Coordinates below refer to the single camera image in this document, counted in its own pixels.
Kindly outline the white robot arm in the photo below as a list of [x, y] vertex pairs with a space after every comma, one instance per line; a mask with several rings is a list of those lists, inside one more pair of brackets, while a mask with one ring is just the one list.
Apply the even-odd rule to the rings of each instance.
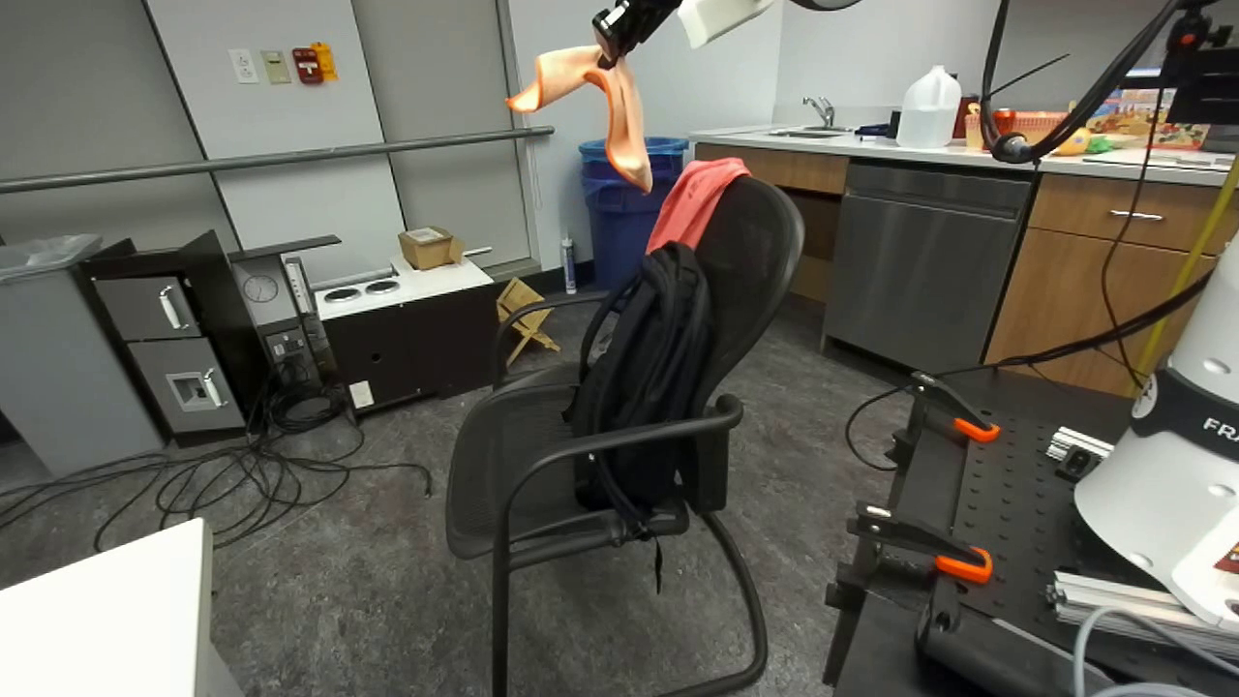
[[[1189, 8], [1211, 0], [1162, 0], [1162, 8], [1128, 38], [1112, 67], [1090, 86], [1077, 107], [1041, 138], [1001, 136], [993, 122], [993, 73], [1008, 30], [1012, 0], [1001, 0], [993, 45], [985, 55], [981, 128], [1001, 161], [1039, 161], [1079, 128], [1099, 99], [1123, 86], [1148, 45]], [[705, 45], [757, 17], [767, 0], [612, 0], [594, 16], [602, 45], [597, 67], [620, 67], [671, 16], [683, 17], [690, 45]], [[1239, 580], [1239, 247], [1228, 239], [1211, 273], [1199, 279], [1199, 301], [1170, 360], [1130, 402], [1128, 433], [1077, 486], [1073, 505], [1090, 529], [1123, 562], [1154, 575], [1205, 628], [1232, 629]]]

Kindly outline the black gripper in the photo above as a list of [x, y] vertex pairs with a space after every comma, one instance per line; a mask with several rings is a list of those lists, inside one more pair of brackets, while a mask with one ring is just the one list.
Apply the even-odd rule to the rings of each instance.
[[612, 69], [625, 63], [639, 42], [646, 42], [683, 0], [612, 0], [594, 16], [594, 33], [602, 45], [602, 67]]

